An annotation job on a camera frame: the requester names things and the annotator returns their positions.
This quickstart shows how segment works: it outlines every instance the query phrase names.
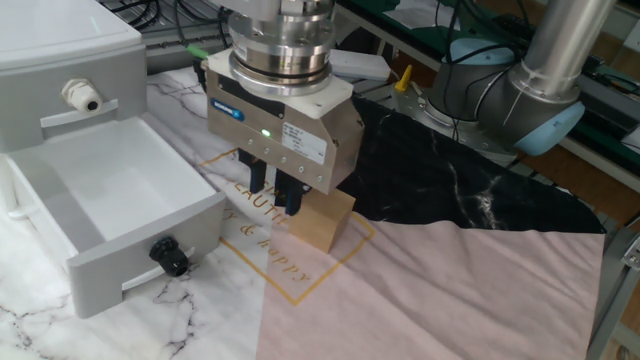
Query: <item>black marble pattern fabric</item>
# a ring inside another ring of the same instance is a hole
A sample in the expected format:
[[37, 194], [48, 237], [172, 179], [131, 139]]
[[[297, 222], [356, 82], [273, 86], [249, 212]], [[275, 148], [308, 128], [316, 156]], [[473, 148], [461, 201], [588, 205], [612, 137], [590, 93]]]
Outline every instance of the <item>black marble pattern fabric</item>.
[[358, 97], [365, 123], [355, 172], [339, 188], [373, 221], [602, 233], [578, 199], [510, 172], [413, 119]]

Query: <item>pink fabric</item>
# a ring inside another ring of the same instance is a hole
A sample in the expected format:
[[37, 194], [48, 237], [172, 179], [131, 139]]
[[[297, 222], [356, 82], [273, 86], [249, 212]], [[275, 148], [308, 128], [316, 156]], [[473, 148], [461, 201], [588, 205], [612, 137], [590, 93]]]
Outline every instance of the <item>pink fabric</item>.
[[[258, 360], [584, 359], [603, 235], [369, 227], [352, 218], [329, 255], [273, 229], [267, 275], [278, 288], [266, 289]], [[371, 228], [297, 305], [287, 300]]]

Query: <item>black knob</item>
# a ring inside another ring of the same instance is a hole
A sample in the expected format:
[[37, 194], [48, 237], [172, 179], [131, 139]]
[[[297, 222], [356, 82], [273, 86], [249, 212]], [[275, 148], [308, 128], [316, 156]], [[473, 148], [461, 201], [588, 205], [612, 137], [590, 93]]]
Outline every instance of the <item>black knob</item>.
[[178, 242], [171, 236], [156, 241], [151, 247], [149, 257], [157, 261], [171, 277], [178, 277], [189, 270], [189, 258], [180, 250]]

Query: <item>blue label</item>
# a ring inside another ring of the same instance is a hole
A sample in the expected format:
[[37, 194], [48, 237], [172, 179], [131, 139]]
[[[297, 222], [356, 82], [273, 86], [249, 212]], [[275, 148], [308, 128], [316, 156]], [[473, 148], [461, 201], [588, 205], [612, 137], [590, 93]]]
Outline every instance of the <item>blue label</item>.
[[223, 113], [231, 116], [232, 118], [238, 120], [238, 121], [244, 121], [244, 114], [242, 113], [242, 111], [238, 110], [238, 109], [234, 109], [231, 106], [220, 102], [216, 99], [211, 99], [211, 106], [213, 106], [214, 108], [222, 111]]

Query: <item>green cable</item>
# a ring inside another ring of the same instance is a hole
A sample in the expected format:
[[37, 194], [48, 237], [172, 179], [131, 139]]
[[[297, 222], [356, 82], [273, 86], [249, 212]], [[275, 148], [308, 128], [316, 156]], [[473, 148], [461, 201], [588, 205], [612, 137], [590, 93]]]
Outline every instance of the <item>green cable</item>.
[[193, 46], [193, 45], [187, 46], [187, 51], [189, 52], [189, 54], [193, 55], [194, 57], [197, 57], [198, 59], [202, 59], [202, 60], [206, 60], [207, 57], [209, 56], [208, 52], [200, 49], [197, 46]]

